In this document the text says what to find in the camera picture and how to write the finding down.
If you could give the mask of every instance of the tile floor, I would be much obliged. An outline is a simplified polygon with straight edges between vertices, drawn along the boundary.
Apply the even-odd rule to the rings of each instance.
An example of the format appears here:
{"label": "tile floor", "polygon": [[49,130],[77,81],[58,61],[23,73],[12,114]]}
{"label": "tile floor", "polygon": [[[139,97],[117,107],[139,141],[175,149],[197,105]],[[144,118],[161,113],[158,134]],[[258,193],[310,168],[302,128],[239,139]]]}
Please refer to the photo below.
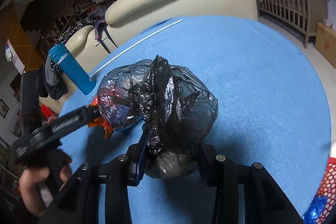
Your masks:
{"label": "tile floor", "polygon": [[332,65],[322,56],[322,54],[314,48],[313,43],[308,43],[308,47],[305,49],[302,41],[279,25],[264,17],[259,17],[259,22],[287,37],[300,50],[302,50],[310,63],[313,65],[327,95],[331,116],[331,156],[336,157],[336,68],[333,68]]}

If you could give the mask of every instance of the picture frame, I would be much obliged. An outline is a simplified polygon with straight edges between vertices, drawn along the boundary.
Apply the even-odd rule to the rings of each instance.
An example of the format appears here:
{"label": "picture frame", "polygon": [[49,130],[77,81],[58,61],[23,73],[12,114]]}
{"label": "picture frame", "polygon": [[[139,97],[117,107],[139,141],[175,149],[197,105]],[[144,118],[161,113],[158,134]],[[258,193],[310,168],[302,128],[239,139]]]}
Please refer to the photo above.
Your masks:
{"label": "picture frame", "polygon": [[5,102],[0,99],[0,115],[5,118],[8,113],[9,107],[5,104]]}

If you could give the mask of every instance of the black plastic bag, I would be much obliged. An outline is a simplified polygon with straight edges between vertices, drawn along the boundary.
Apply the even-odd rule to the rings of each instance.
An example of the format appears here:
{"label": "black plastic bag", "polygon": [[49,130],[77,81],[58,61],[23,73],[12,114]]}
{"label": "black plastic bag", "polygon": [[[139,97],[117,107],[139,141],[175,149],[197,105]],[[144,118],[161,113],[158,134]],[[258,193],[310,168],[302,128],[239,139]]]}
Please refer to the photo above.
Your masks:
{"label": "black plastic bag", "polygon": [[157,56],[114,69],[98,90],[101,114],[114,128],[127,128],[140,117],[148,127],[153,178],[187,175],[195,167],[199,144],[217,117],[218,101],[185,67]]}

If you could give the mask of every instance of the cream leather sofa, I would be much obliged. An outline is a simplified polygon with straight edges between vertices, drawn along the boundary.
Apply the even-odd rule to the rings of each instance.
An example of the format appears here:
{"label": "cream leather sofa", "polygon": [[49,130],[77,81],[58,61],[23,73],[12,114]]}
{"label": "cream leather sofa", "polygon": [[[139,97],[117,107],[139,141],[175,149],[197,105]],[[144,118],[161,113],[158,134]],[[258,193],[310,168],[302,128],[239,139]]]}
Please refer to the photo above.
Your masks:
{"label": "cream leather sofa", "polygon": [[[226,15],[258,20],[256,0],[117,0],[105,13],[107,30],[117,46],[151,25],[180,16]],[[115,45],[106,36],[103,41],[112,52]],[[66,47],[86,72],[90,72],[108,53],[95,40],[93,27],[77,31]],[[69,93],[58,101],[40,98],[41,103],[59,113],[63,103],[76,89],[65,76]]]}

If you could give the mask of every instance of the blue thermos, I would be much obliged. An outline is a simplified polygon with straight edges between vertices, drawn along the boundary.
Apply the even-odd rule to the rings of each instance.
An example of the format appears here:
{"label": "blue thermos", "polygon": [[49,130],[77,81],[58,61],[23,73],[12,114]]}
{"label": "blue thermos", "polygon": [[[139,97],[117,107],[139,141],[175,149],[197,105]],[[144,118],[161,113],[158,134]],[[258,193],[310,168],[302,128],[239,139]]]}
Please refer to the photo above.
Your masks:
{"label": "blue thermos", "polygon": [[90,79],[64,44],[60,43],[52,47],[49,50],[49,55],[51,60],[58,64],[61,70],[85,95],[88,95],[95,88],[96,82]]}

